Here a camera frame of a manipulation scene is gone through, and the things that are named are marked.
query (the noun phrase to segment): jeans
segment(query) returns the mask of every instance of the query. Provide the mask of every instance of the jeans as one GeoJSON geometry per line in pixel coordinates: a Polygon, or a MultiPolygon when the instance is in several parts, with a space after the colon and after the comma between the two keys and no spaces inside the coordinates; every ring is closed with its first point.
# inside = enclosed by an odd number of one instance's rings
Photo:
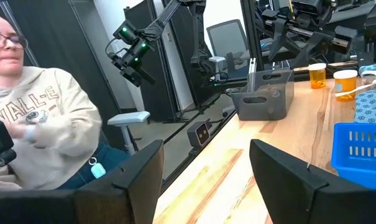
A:
{"type": "MultiPolygon", "coordinates": [[[[113,148],[107,144],[100,142],[98,148],[93,154],[93,157],[96,158],[97,163],[102,164],[106,172],[109,172],[113,168],[116,168],[122,162],[128,160],[130,155],[126,152],[113,148]]],[[[90,183],[95,180],[94,175],[91,173],[91,165],[88,164],[88,161],[80,168],[80,170],[70,177],[63,185],[58,189],[78,189],[85,184],[90,183]]]]}

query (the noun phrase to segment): clear plastic bin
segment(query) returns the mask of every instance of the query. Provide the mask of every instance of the clear plastic bin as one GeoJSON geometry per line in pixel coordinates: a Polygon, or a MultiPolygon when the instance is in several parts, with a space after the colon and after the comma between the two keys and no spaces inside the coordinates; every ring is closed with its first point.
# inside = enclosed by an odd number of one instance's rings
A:
{"type": "Polygon", "coordinates": [[[294,99],[294,74],[289,68],[255,73],[253,92],[231,94],[242,121],[276,121],[287,116],[294,99]]]}

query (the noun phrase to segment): glasses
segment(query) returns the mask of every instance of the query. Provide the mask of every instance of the glasses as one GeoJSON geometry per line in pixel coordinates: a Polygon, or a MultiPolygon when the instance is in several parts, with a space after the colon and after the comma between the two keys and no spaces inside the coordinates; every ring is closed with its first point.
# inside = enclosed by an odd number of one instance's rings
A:
{"type": "Polygon", "coordinates": [[[4,48],[7,44],[6,40],[10,40],[12,43],[15,44],[15,48],[17,49],[26,49],[28,42],[25,37],[19,35],[13,35],[10,37],[6,37],[0,34],[0,49],[4,48]]]}

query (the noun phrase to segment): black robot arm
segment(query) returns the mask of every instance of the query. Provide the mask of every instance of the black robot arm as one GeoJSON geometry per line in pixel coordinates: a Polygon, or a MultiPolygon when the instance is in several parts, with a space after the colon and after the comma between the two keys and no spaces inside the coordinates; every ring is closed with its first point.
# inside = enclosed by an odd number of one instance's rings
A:
{"type": "Polygon", "coordinates": [[[129,49],[123,49],[126,53],[119,57],[116,54],[109,54],[112,64],[121,72],[120,74],[133,83],[140,86],[142,78],[154,84],[155,79],[141,69],[141,58],[148,49],[154,50],[152,43],[161,38],[164,27],[170,21],[180,6],[188,6],[193,16],[193,32],[195,34],[195,52],[191,64],[200,72],[211,72],[206,51],[204,50],[204,27],[203,13],[206,7],[206,0],[171,0],[156,20],[145,29],[136,29],[128,20],[113,33],[114,39],[123,40],[131,45],[129,49]]]}
{"type": "Polygon", "coordinates": [[[279,12],[269,9],[261,15],[265,29],[273,32],[273,44],[268,56],[270,61],[284,46],[287,32],[298,34],[307,40],[305,47],[295,58],[291,68],[295,68],[299,62],[307,62],[317,54],[327,54],[329,48],[341,54],[347,54],[350,51],[352,41],[357,35],[356,30],[337,26],[333,35],[330,35],[321,29],[330,20],[335,8],[334,4],[328,2],[324,5],[324,1],[320,0],[292,0],[292,3],[296,8],[295,11],[298,11],[295,14],[297,15],[295,19],[289,19],[279,12]]]}

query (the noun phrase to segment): teal keychain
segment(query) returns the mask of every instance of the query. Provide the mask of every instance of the teal keychain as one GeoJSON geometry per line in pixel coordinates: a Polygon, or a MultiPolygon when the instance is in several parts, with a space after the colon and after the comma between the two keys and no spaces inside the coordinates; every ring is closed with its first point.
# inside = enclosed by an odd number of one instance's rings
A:
{"type": "Polygon", "coordinates": [[[106,174],[105,168],[102,166],[102,164],[96,162],[95,157],[91,157],[88,161],[88,164],[91,165],[91,173],[94,175],[96,179],[102,177],[106,174]]]}

